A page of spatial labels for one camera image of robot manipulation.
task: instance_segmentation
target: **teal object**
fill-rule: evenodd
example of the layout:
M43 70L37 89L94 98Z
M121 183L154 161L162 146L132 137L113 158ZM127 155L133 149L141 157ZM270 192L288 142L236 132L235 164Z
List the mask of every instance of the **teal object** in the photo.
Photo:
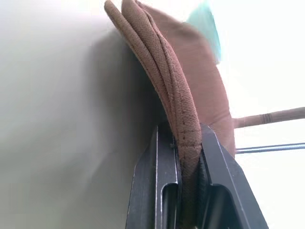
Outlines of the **teal object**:
M190 15L187 23L194 26L208 40L215 55L216 62L221 61L221 46L214 16L207 1L201 3Z

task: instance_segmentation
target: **textured brown fabric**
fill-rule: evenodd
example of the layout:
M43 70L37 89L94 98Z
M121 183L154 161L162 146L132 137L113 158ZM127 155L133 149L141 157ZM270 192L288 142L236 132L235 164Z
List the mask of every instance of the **textured brown fabric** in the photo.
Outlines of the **textured brown fabric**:
M134 0L122 1L122 13L108 0L105 10L146 70L164 106L177 140L182 169L181 228L196 221L196 188L201 130L214 129L233 155L233 123L218 70L203 36Z

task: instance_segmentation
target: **stitched seam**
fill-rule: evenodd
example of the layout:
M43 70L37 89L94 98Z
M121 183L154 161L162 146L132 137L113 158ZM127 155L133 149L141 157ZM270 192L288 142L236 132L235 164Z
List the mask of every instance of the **stitched seam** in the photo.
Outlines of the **stitched seam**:
M193 145L193 146L189 146L189 145L179 145L179 147L181 148L197 148L201 146L201 144L197 144L197 145Z
M200 132L201 130L185 130L183 131L179 131L179 133L192 133L192 132Z
M117 20L116 20L111 14L108 14L108 16L112 19L112 22L115 23L115 24L117 25L118 28L120 28L120 26L119 26L118 23L117 23ZM155 65L156 65L156 67L157 67L157 70L158 70L160 76L162 76L162 75L161 75L161 72L160 72L160 69L159 69L159 66L157 65L157 63L156 63L156 61L155 61L153 55L150 53L150 51L148 50L148 48L147 48L147 46L145 45L145 43L141 40L141 38L139 37L139 35L137 34L137 32L134 30L134 28L132 27L132 25L131 25L125 18L124 18L124 20L130 25L130 27L131 27L131 28L133 29L133 31L135 32L136 36L137 36L137 37L139 38L139 40L142 42L142 44L143 44L144 47L146 48L147 52L148 52L148 53L150 54L150 56L152 57L152 59L153 59ZM121 33L123 33L123 35L125 34L124 31L123 31L122 29L119 29L119 31L120 31ZM135 51L135 48L134 48L134 46L132 45L132 43L129 42L128 39L126 39L126 40L127 40L127 43L132 47L132 49L134 50L134 52L136 53L136 55L139 56L138 53ZM144 64L144 62L141 60L141 58L139 58L139 61L142 63L142 65L143 65L144 68L147 70L147 72L149 73L149 75L152 76L151 72L148 70L147 66ZM149 77L149 78L150 78L151 82L155 85L155 87L158 89L157 84L156 84L156 82L154 81L154 79L153 79L152 77ZM159 93L159 96L161 97L161 102L162 102L162 104L163 104L163 101L165 101L165 99L164 99L164 97L162 96L162 93ZM166 112L167 114L169 114L168 108L165 106L165 104L164 104L163 106L164 106L164 108L165 108L165 112Z
M172 58L171 58L171 56L169 55L169 53L168 53L168 51L166 50L166 49L164 49L163 48L163 50L164 50L164 52L166 53L166 59L170 59L171 61L173 61L172 60ZM179 93L179 96L180 96L180 101L181 101L181 108L182 108L182 123L183 123L183 131L181 131L181 132L179 132L179 133L182 133L183 134L183 140L185 139L185 133L188 133L188 132L196 132L197 130L195 130L195 131L193 131L193 130L191 130L191 131L186 131L185 130L185 121L184 121L184 114L185 114L185 111L184 111L184 105L183 105L183 96L182 96L182 93L181 93L181 90L180 90L180 85L179 85L179 81L177 80L177 76L176 76L176 69L175 69L175 66L173 65L173 64L171 64L171 66L172 66L172 68L173 68L173 73L170 71L170 76L171 77L174 77L175 79L176 79L176 83L177 83L177 87L178 87L178 93Z
M164 56L165 56L165 60L166 60L166 63L167 63L167 65L168 65L168 70L169 70L169 74L170 74L170 79L171 79L171 82L172 82L172 72L171 72L171 69L170 69L170 67L169 67L169 62L168 62L168 58L170 58L170 60L171 61L173 61L172 59L171 59L171 57L168 57L168 52L167 52L167 50L164 48L164 45L163 45L163 41L162 41L162 39L161 39L161 37L160 37L160 35L157 33L157 31L156 31L156 29L153 27L153 25L152 25L152 21L151 21L151 18L148 16L148 13L145 11L145 9L143 9L141 6L139 6L142 10L143 10L143 12L145 13L145 15L146 15L146 17L147 17L147 19L148 19L148 21L150 22L150 24L151 24L151 27L152 27L152 29L153 29L153 31L155 32L155 34L157 35L157 37L158 37L158 39L159 39L159 42L160 42L160 45L161 45L161 47L162 47L162 50L163 50L163 54L164 54ZM177 77L176 77L176 71L175 71L175 67L174 66L172 66L172 68L173 68L173 71L174 71L174 77L176 78L176 81L177 81ZM180 87L179 87L179 84L177 83L177 86L178 86L178 90L179 90L179 95L180 95L180 99L181 99L181 101L182 101L182 95L181 95L181 92L180 92ZM174 103L174 109L176 110L176 106L175 106L175 104L176 104L176 102L175 102L175 96L174 96L174 100L173 100L173 103ZM185 139L185 128L184 128L184 126L185 126L185 122L184 122L184 111L183 111L183 103L181 103L182 104L182 122L183 122L183 126L182 126L182 128L183 128L183 131L182 132L179 132L179 133L181 133L182 135L183 135L183 139ZM175 115L176 115L176 117L175 117L175 119L176 119L176 129L178 130L178 123L177 123L177 112L175 112ZM184 172L184 170L185 170L185 161L186 161L186 153L184 153L184 155L183 155L183 164L182 164L182 169L181 169L181 176L183 177L183 172Z
M164 58L165 58L165 60L166 60L167 66L168 66L168 72L169 72L169 74L170 74L170 76L171 76L171 70L170 70L170 68L169 68L168 59L166 58L165 51L164 51L164 47L163 47L163 44L162 44L162 42L161 42L160 36L159 36L159 34L157 33L156 29L153 27L151 16L146 12L145 9L143 9L143 7L142 7L140 4L138 4L138 6L139 6L139 7L143 10L143 12L145 13L145 15L146 15L148 21L150 22L151 28L153 29L155 35L156 35L157 38L159 39L159 43L160 43L160 46L161 46L161 48L162 48L162 50L163 50ZM176 102L175 102L175 100L173 100L173 103L174 103L174 108L176 108ZM175 132L176 132L176 133L179 133L179 132L178 132L178 128L177 128L177 126L178 126L178 123L177 123L177 113L176 113L176 117L175 117L175 122L176 122Z

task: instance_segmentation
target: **white wall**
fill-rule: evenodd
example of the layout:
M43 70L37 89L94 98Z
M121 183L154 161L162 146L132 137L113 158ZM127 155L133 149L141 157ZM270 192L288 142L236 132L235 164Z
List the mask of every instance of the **white wall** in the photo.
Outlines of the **white wall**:
M0 3L0 228L111 229L158 99L100 0Z

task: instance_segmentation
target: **brown fabric cushion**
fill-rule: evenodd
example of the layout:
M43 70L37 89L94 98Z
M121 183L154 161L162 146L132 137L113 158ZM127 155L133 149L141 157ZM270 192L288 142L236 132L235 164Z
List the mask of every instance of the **brown fabric cushion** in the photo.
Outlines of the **brown fabric cushion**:
M177 140L182 170L180 228L196 221L196 181L201 130L216 132L235 152L233 122L225 89L207 42L191 26L134 0L122 1L122 13L108 0L105 10L127 40L154 85Z

